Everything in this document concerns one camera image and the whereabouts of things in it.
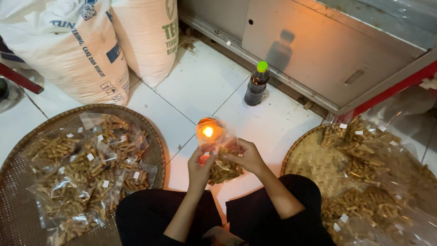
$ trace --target white sack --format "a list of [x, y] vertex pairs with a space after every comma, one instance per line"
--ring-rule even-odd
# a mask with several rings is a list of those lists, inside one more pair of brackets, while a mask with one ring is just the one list
[[115, 33], [129, 67], [150, 87], [170, 73], [179, 39], [176, 0], [112, 0]]
[[126, 105], [129, 74], [109, 0], [0, 0], [0, 35], [73, 99]]

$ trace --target round woven tray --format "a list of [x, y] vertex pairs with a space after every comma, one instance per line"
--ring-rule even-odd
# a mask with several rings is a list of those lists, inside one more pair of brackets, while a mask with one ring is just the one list
[[[164, 187], [164, 148], [158, 134], [145, 117], [128, 108], [110, 104], [93, 104], [69, 110], [47, 120], [24, 136], [3, 163], [0, 172], [1, 245], [47, 245], [47, 230], [41, 228], [35, 199], [26, 190], [32, 185], [32, 181], [24, 171], [27, 161], [21, 157], [21, 152], [36, 138], [38, 133], [59, 128], [83, 112], [112, 114], [128, 122], [134, 122], [141, 130], [149, 132], [150, 135], [147, 137], [149, 147], [140, 166], [142, 164], [156, 165], [158, 171], [152, 188], [162, 189]], [[112, 213], [111, 217], [105, 221], [104, 227], [97, 227], [71, 240], [67, 245], [121, 245], [115, 224], [115, 213]]]
[[335, 148], [320, 146], [327, 126], [313, 128], [291, 146], [282, 161], [281, 176], [305, 176], [316, 183], [322, 196], [331, 197], [351, 187], [360, 188], [363, 184], [338, 174], [349, 160], [346, 155]]

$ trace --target candle flame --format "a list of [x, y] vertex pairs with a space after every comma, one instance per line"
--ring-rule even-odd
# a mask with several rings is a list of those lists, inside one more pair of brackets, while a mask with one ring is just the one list
[[211, 137], [212, 132], [213, 132], [212, 127], [205, 127], [202, 131], [202, 133], [207, 137]]

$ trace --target person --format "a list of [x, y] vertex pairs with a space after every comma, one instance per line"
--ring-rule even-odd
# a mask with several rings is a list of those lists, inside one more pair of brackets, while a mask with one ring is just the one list
[[123, 199], [115, 219], [123, 246], [133, 245], [335, 245], [322, 226], [321, 195], [308, 178], [279, 179], [262, 160], [255, 144], [239, 140], [243, 155], [223, 155], [255, 174], [264, 185], [226, 202], [229, 235], [209, 190], [205, 190], [217, 152], [201, 161], [198, 148], [188, 160], [187, 192], [142, 190]]

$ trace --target hand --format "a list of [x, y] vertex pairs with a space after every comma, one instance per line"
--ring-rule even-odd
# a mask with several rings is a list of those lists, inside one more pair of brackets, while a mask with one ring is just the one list
[[254, 143], [240, 138], [239, 144], [244, 151], [242, 156], [224, 154], [222, 155], [223, 158], [225, 160], [240, 164], [244, 169], [255, 174], [256, 176], [268, 169]]
[[206, 149], [202, 152], [197, 148], [190, 160], [188, 160], [188, 177], [190, 183], [188, 185], [187, 194], [201, 196], [205, 190], [211, 174], [211, 167], [217, 159], [218, 150], [214, 150], [208, 159], [205, 158], [206, 156], [203, 156], [205, 152]]

